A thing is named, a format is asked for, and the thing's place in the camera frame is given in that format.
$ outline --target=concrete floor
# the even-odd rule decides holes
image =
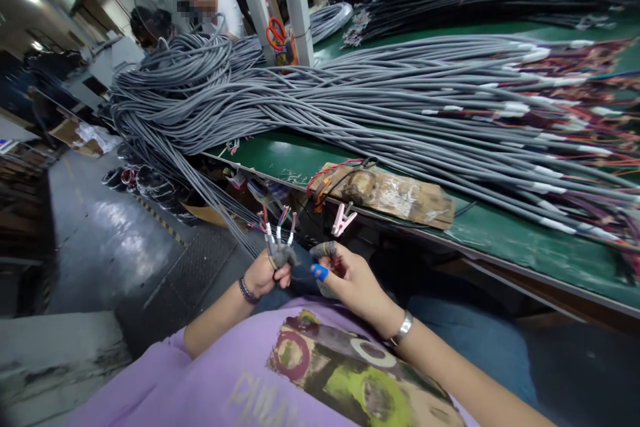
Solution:
[[[49,171],[57,246],[49,312],[111,310],[128,302],[129,328],[144,331],[150,327],[138,313],[153,304],[185,249],[131,195],[101,185],[116,165],[114,153],[96,160],[70,151]],[[205,234],[208,243],[218,243],[212,254],[203,254],[215,268],[211,283],[182,318],[194,316],[250,260],[226,230],[186,227],[157,211],[186,242],[193,240],[194,249],[202,248]],[[359,253],[366,256],[367,249],[360,245]],[[535,330],[525,337],[541,409],[550,419],[561,427],[640,425],[639,338],[588,325]],[[142,350],[147,340],[141,340]]]
[[[49,170],[57,265],[49,313],[112,310],[128,296],[148,296],[184,247],[127,192],[101,184],[120,165],[68,151]],[[157,213],[189,242],[195,235],[171,214]]]

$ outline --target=workbench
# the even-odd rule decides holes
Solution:
[[[362,48],[400,43],[437,35],[478,33],[524,33],[548,40],[592,39],[596,41],[638,37],[637,17],[616,19],[614,29],[590,29],[584,32],[548,27],[540,23],[514,22],[448,29],[434,29],[398,35],[366,44]],[[336,33],[316,45],[319,64],[330,61],[349,50],[342,50],[341,34]],[[619,58],[617,71],[637,69],[640,47],[632,45]],[[262,177],[304,190],[309,180],[326,162],[340,163],[357,157],[353,153],[292,131],[272,131],[241,140],[234,156],[224,145],[206,154],[237,166],[251,169]],[[460,210],[473,199],[447,190]],[[376,216],[373,212],[362,212]],[[478,202],[446,232],[436,229],[408,229],[413,234],[446,244],[470,260],[481,260],[510,270],[538,282],[570,292],[608,308],[640,318],[640,286],[631,286],[617,276],[615,250],[578,236],[550,230],[526,222],[505,211]]]

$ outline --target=scissors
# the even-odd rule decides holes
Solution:
[[[267,40],[269,40],[271,46],[278,51],[281,51],[284,48],[285,43],[287,42],[287,34],[285,33],[285,28],[282,26],[282,22],[280,22],[280,20],[276,18],[269,19]]]

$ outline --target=person's right hand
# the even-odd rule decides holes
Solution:
[[[398,333],[405,312],[382,290],[364,258],[337,242],[321,244],[313,248],[311,253],[316,255],[319,264],[311,266],[313,275],[333,290],[343,304],[369,322],[383,339],[389,339]],[[344,278],[334,274],[335,258],[339,259],[341,270],[345,270]]]

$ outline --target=blue jeans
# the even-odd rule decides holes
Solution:
[[[277,310],[300,296],[320,296],[310,271],[313,258],[297,244],[294,248],[301,264],[293,268],[290,288],[283,290],[276,286],[257,304],[256,313]],[[395,258],[389,267],[397,265]],[[383,278],[383,287],[391,288],[401,307],[468,361],[537,408],[527,345],[504,307],[465,280],[430,269],[420,272],[419,284],[427,288],[418,294],[406,290],[408,284],[416,282],[402,282],[403,285],[393,288],[387,285],[393,282],[384,282]]]

